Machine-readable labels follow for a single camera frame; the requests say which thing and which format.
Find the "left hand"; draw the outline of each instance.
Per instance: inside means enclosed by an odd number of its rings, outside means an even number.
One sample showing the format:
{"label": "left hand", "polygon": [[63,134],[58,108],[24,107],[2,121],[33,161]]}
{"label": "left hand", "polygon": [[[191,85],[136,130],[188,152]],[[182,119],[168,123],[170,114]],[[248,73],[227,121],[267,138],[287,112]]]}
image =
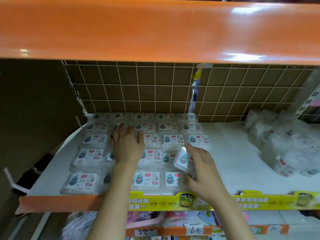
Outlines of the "left hand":
{"label": "left hand", "polygon": [[117,164],[132,166],[134,170],[142,157],[144,150],[143,133],[138,133],[138,141],[134,136],[134,128],[129,126],[124,129],[121,123],[118,129],[113,129],[110,137],[110,145],[113,149]]}

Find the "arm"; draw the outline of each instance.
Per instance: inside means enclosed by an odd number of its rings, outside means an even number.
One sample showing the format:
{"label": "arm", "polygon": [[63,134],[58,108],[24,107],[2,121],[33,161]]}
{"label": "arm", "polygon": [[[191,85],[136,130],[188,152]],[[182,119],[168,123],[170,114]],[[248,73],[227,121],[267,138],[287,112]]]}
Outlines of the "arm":
{"label": "arm", "polygon": [[126,237],[131,182],[143,153],[143,134],[138,134],[137,142],[133,127],[129,127],[126,133],[124,125],[121,124],[118,131],[112,131],[110,144],[116,165],[112,172],[109,190],[87,240],[123,240]]}
{"label": "arm", "polygon": [[196,178],[186,175],[190,190],[208,202],[217,213],[228,240],[256,240],[244,219],[242,210],[228,193],[214,160],[204,149],[185,144],[194,159]]}

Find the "hand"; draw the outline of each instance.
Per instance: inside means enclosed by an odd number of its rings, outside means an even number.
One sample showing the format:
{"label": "hand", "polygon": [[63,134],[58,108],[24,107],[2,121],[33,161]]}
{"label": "hand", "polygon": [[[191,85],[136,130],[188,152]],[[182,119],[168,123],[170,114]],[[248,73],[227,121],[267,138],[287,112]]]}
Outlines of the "hand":
{"label": "hand", "polygon": [[121,123],[118,129],[112,130],[110,145],[117,164],[136,169],[144,150],[144,139],[141,132],[138,133],[137,141],[134,136],[134,128],[129,126],[126,131],[124,124]]}
{"label": "hand", "polygon": [[213,205],[222,200],[223,195],[230,196],[221,180],[216,164],[206,150],[187,143],[185,147],[192,155],[196,175],[193,180],[190,175],[186,174],[186,184],[198,197],[214,207]]}

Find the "wire grid panel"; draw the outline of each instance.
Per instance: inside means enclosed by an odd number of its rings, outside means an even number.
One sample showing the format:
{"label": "wire grid panel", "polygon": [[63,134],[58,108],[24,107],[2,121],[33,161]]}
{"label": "wire grid panel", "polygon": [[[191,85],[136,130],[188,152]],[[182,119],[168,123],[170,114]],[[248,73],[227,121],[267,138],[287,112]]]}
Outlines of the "wire grid panel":
{"label": "wire grid panel", "polygon": [[[64,61],[88,113],[188,111],[195,63]],[[249,109],[288,109],[314,66],[213,64],[202,70],[195,113],[201,122],[245,119]]]}

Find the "handwritten price tag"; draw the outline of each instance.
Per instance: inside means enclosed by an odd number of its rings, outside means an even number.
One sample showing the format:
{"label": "handwritten price tag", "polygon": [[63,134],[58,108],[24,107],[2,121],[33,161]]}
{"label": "handwritten price tag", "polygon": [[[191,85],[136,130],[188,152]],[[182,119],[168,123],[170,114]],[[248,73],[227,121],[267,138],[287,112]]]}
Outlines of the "handwritten price tag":
{"label": "handwritten price tag", "polygon": [[280,233],[282,229],[282,226],[281,225],[270,225],[268,226],[268,230],[267,230],[267,234],[274,234],[274,233]]}
{"label": "handwritten price tag", "polygon": [[186,235],[202,235],[205,230],[203,229],[202,224],[197,225],[188,225],[186,226]]}
{"label": "handwritten price tag", "polygon": [[134,230],[134,236],[150,236],[155,237],[158,236],[158,230],[157,229],[146,229],[146,230]]}

